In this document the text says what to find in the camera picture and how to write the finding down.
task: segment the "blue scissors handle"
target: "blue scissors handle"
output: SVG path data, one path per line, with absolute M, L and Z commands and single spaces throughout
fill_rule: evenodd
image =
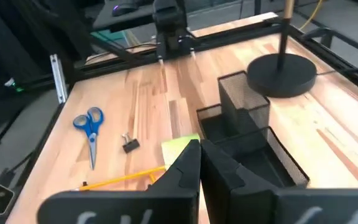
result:
M 91 121 L 88 116 L 85 115 L 77 116 L 73 121 L 73 125 L 77 129 L 84 130 L 87 137 L 91 136 L 92 127 L 91 127 Z
M 100 108 L 92 107 L 87 112 L 89 120 L 91 122 L 92 132 L 99 134 L 99 126 L 104 121 L 104 115 Z

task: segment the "scissors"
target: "scissors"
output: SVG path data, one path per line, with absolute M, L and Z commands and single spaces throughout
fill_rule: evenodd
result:
M 89 161 L 91 168 L 94 170 L 96 163 L 96 136 L 98 135 L 99 126 L 103 123 L 103 112 L 100 108 L 92 107 L 87 112 L 87 115 L 79 115 L 74 121 L 74 127 L 84 130 L 88 137 L 89 143 Z

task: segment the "black round lamp base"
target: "black round lamp base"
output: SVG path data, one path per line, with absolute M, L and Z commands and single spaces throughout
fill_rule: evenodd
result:
M 316 66 L 307 58 L 285 54 L 281 71 L 278 54 L 264 55 L 248 66 L 248 85 L 261 95 L 289 98 L 309 91 L 316 81 Z

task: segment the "desk lamp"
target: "desk lamp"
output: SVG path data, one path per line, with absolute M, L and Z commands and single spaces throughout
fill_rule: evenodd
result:
M 309 91 L 316 80 L 316 66 L 299 55 L 288 54 L 288 33 L 294 0 L 285 1 L 280 46 L 277 54 L 268 54 L 248 66 L 249 86 L 261 95 L 289 98 Z

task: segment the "gray floor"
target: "gray floor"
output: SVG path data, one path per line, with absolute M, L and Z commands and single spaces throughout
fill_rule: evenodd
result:
M 302 7 L 300 10 L 310 15 L 314 7 L 315 4 Z M 192 30 L 196 30 L 233 21 L 239 17 L 239 8 L 240 5 L 237 2 L 214 8 L 214 10 L 193 12 L 189 15 L 189 26 Z M 275 0 L 274 3 L 264 1 L 262 10 L 268 12 L 282 8 L 283 0 Z M 242 17 L 251 16 L 253 10 L 253 2 L 246 1 Z M 358 4 L 348 0 L 329 0 L 323 4 L 316 20 L 358 41 Z M 295 26 L 300 27 L 304 22 L 305 20 L 302 17 L 294 15 L 292 23 Z M 310 24 L 305 31 L 315 27 Z M 139 40 L 149 41 L 150 36 L 154 35 L 155 29 L 150 25 L 132 31 Z M 333 42 L 332 50 L 358 67 L 357 50 L 337 39 Z M 57 105 L 55 91 L 48 91 L 23 111 L 0 145 L 0 173 L 3 168 L 14 166 L 30 151 L 34 150 Z

